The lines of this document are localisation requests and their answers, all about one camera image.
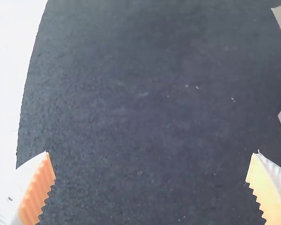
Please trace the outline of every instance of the white floor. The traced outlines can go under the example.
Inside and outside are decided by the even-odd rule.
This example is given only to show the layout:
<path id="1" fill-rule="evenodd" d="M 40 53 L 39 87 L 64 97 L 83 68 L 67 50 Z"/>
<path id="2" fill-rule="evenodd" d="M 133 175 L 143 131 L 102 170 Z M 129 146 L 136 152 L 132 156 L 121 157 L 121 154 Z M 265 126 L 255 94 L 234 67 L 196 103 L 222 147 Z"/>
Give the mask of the white floor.
<path id="1" fill-rule="evenodd" d="M 0 0 L 0 177 L 16 165 L 24 85 L 47 0 Z"/>

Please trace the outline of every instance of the dark gray rug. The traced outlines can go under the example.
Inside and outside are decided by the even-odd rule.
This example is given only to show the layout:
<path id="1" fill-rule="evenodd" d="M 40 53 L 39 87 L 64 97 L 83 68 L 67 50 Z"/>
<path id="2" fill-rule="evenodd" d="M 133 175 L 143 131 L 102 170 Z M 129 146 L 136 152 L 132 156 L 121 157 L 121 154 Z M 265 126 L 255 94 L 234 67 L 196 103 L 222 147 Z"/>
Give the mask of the dark gray rug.
<path id="1" fill-rule="evenodd" d="M 50 0 L 18 165 L 50 152 L 42 225 L 264 224 L 253 152 L 281 165 L 281 0 Z"/>

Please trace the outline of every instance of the black carpet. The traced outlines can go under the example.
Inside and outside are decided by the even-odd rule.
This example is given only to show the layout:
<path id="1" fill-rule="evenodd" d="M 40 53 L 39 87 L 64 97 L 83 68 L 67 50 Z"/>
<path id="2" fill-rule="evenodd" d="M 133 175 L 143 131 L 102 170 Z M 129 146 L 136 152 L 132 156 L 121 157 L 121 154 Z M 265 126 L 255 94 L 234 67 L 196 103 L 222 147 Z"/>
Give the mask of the black carpet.
<path id="1" fill-rule="evenodd" d="M 42 225 L 264 224 L 244 179 L 281 165 L 281 0 L 49 0 L 18 165 L 49 151 Z"/>

